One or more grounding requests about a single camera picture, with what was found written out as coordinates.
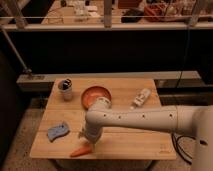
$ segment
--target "wooden table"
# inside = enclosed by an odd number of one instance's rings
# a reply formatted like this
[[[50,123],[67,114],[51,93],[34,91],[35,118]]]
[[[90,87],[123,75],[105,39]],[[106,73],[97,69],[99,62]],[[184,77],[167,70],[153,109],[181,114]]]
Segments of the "wooden table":
[[[81,94],[91,86],[103,86],[112,95],[113,109],[129,109],[133,98],[142,88],[152,91],[145,107],[160,106],[160,100],[152,79],[140,78],[70,78],[73,83],[73,99],[65,102],[56,79],[46,106],[40,127],[31,148],[30,157],[45,159],[72,159],[72,151],[86,142],[78,139],[84,125],[85,110],[81,105]],[[50,127],[67,122],[71,132],[53,143],[47,138]],[[104,133],[92,154],[77,159],[175,159],[169,134],[129,128],[104,128]]]
[[[70,6],[61,7],[60,1],[55,0],[49,9],[47,15],[44,17],[41,24],[78,24],[78,25],[86,25],[86,24],[103,24],[103,16],[104,16],[104,1],[103,0],[92,0],[90,1],[90,5],[97,6],[97,13],[100,17],[91,17],[88,16],[87,20],[79,21],[76,20],[76,16],[74,13],[74,8]],[[128,9],[119,9],[118,1],[115,0],[115,4],[112,4],[112,23],[120,24],[121,17],[125,11]],[[146,19],[142,18],[138,23],[149,23]]]

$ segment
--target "black cable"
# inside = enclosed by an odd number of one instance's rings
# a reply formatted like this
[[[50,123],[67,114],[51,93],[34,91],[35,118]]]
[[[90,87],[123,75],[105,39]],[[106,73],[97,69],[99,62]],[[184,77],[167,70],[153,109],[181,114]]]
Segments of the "black cable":
[[[178,138],[176,138],[175,134],[172,133],[171,134],[171,138],[172,138],[172,143],[173,143],[173,146],[174,146],[174,149],[175,151],[178,153],[178,155],[186,162],[188,163],[189,165],[192,164],[192,157],[185,152],[185,150],[181,147],[181,145],[179,144],[179,141],[182,139],[182,138],[191,138],[191,139],[194,139],[193,137],[190,137],[190,136],[179,136]]]
[[[182,76],[183,76],[183,70],[185,68],[185,64],[186,64],[186,59],[188,57],[188,53],[189,53],[189,46],[190,46],[190,39],[191,39],[191,35],[190,35],[190,29],[188,28],[187,29],[187,41],[186,41],[186,47],[185,47],[185,52],[184,52],[184,56],[183,56],[183,65],[181,67],[181,73],[180,73],[180,76],[176,82],[176,85],[175,85],[175,89],[178,88],[179,84],[180,84],[180,80],[182,79]]]

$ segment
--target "floor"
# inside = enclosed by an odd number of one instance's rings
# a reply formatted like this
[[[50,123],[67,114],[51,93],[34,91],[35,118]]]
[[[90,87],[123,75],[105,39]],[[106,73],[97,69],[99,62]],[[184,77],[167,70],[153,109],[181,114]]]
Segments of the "floor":
[[[6,157],[2,171],[142,171],[149,165],[149,161],[58,161],[62,168],[57,168],[50,160],[32,159],[29,157],[30,148],[42,118],[44,108],[41,104],[31,103],[17,129],[14,141]],[[193,140],[185,139],[181,144],[187,152],[192,153]],[[190,165],[178,155],[174,161],[157,161],[149,170],[152,171],[189,171]]]

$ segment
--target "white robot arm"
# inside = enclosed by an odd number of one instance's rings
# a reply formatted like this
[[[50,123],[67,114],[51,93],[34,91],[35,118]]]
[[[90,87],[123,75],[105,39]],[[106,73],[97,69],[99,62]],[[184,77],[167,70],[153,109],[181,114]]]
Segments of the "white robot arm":
[[[164,106],[135,110],[110,109],[111,102],[99,97],[86,113],[82,134],[96,143],[103,127],[127,127],[179,133],[196,138],[192,171],[213,170],[213,106]]]

